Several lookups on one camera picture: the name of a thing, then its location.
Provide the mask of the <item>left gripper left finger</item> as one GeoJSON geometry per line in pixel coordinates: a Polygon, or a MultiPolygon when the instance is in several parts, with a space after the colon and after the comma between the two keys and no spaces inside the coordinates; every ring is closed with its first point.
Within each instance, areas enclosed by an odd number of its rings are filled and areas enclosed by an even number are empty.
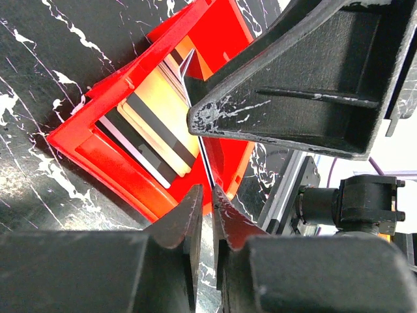
{"type": "Polygon", "coordinates": [[[203,187],[141,231],[1,236],[2,312],[194,312],[203,187]]]}

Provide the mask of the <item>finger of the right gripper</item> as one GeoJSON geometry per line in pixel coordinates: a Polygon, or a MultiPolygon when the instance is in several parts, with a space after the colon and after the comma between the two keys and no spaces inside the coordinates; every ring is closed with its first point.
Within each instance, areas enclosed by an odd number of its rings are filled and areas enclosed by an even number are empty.
{"type": "Polygon", "coordinates": [[[365,160],[416,110],[415,1],[291,1],[206,81],[187,78],[199,136],[365,160]]]}

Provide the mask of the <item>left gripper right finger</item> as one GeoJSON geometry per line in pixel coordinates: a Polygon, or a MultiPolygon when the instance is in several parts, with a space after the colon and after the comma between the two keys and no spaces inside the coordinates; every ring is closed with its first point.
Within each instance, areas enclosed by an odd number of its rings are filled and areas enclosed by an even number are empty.
{"type": "Polygon", "coordinates": [[[415,312],[416,276],[384,239],[270,235],[212,190],[224,312],[415,312]]]}

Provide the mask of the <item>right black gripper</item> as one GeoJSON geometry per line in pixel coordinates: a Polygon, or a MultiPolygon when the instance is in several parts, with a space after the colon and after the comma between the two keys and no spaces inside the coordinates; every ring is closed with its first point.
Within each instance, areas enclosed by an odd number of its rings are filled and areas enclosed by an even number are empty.
{"type": "Polygon", "coordinates": [[[334,226],[340,233],[395,235],[405,213],[397,209],[397,190],[405,182],[392,176],[356,175],[339,188],[308,187],[295,198],[298,221],[306,225],[334,226]]]}

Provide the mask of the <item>red plastic bin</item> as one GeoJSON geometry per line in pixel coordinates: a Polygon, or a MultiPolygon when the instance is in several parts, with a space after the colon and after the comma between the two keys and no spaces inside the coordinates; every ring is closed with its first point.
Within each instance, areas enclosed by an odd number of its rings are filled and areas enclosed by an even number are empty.
{"type": "Polygon", "coordinates": [[[191,172],[164,188],[96,123],[133,92],[173,50],[193,55],[191,75],[206,82],[252,40],[235,1],[193,1],[154,28],[145,37],[143,52],[135,59],[96,83],[87,92],[88,103],[47,140],[150,221],[174,208],[196,184],[203,186],[203,212],[208,213],[210,183],[200,150],[191,172]]]}

